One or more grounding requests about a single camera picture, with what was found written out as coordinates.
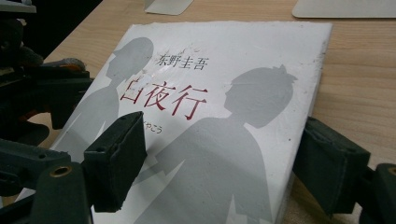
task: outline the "white book cover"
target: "white book cover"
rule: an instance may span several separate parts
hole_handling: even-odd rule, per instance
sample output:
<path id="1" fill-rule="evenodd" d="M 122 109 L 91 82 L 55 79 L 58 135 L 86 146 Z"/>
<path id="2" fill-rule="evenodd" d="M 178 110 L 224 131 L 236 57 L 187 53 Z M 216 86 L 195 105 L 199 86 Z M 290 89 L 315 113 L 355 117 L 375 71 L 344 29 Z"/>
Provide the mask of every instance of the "white book cover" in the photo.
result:
<path id="1" fill-rule="evenodd" d="M 331 29 L 132 25 L 52 146 L 81 162 L 114 120 L 144 112 L 145 164 L 121 210 L 94 222 L 277 223 Z"/>

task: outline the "gray silhouette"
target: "gray silhouette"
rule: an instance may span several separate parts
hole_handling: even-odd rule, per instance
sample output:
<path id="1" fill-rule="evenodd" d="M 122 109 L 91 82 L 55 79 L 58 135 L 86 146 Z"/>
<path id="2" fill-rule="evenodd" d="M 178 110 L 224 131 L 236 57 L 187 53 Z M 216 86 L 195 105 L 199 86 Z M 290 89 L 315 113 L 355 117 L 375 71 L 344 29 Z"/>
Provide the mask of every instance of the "gray silhouette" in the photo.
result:
<path id="1" fill-rule="evenodd" d="M 138 176 L 134 184 L 183 162 L 135 223 L 225 223 L 232 198 L 248 223 L 272 221 L 262 152 L 244 125 L 262 128 L 274 119 L 290 102 L 293 80 L 283 65 L 235 78 L 224 105 L 231 116 L 197 121 Z"/>
<path id="2" fill-rule="evenodd" d="M 56 146 L 57 149 L 68 151 L 74 161 L 83 161 L 82 151 L 94 141 L 102 126 L 107 129 L 119 116 L 117 87 L 146 66 L 153 50 L 151 40 L 140 37 L 114 52 L 116 57 L 109 63 L 106 73 L 111 79 L 110 84 L 79 103 L 78 111 L 82 112 L 74 113 L 69 119 L 74 123 Z"/>

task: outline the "desk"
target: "desk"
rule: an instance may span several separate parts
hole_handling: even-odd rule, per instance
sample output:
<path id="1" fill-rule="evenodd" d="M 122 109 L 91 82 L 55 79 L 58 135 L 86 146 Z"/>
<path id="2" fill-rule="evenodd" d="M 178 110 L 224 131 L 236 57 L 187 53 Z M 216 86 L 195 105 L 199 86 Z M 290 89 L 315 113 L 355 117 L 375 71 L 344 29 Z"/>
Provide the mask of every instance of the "desk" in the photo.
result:
<path id="1" fill-rule="evenodd" d="M 296 1 L 195 0 L 180 16 L 165 16 L 145 13 L 143 0 L 103 0 L 47 61 L 76 57 L 95 77 L 131 24 L 308 21 L 291 16 Z M 310 21 L 333 23 L 313 116 L 369 150 L 372 168 L 396 162 L 396 20 Z M 48 122 L 48 117 L 35 120 Z M 42 147 L 57 134 L 52 132 Z M 296 180 L 284 223 L 357 223 L 359 213 L 327 218 Z"/>

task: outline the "wooden desk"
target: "wooden desk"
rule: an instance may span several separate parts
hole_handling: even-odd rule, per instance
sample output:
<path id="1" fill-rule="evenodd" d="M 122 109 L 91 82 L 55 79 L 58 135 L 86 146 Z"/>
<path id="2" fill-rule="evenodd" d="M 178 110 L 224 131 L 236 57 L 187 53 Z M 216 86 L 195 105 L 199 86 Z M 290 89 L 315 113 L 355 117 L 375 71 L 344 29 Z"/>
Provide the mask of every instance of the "wooden desk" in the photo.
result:
<path id="1" fill-rule="evenodd" d="M 176 21 L 308 21 L 291 11 L 297 0 L 195 0 L 179 16 L 147 14 L 143 0 L 104 0 L 47 61 L 75 57 L 95 77 L 132 24 Z M 372 153 L 370 166 L 396 162 L 396 20 L 310 20 L 333 23 L 314 117 Z M 36 120 L 48 122 L 48 117 Z M 58 132 L 42 147 L 49 147 Z M 295 181 L 284 223 L 357 223 L 327 218 Z"/>

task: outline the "book cover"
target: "book cover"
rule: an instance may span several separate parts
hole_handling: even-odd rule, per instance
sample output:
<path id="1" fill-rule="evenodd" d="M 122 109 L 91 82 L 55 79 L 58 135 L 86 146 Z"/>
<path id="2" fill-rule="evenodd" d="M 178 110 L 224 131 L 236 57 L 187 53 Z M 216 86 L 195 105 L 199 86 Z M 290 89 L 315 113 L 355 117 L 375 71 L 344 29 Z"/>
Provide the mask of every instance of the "book cover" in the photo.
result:
<path id="1" fill-rule="evenodd" d="M 114 120 L 144 112 L 145 164 L 95 223 L 277 223 L 331 29 L 132 25 L 52 147 L 81 162 Z"/>

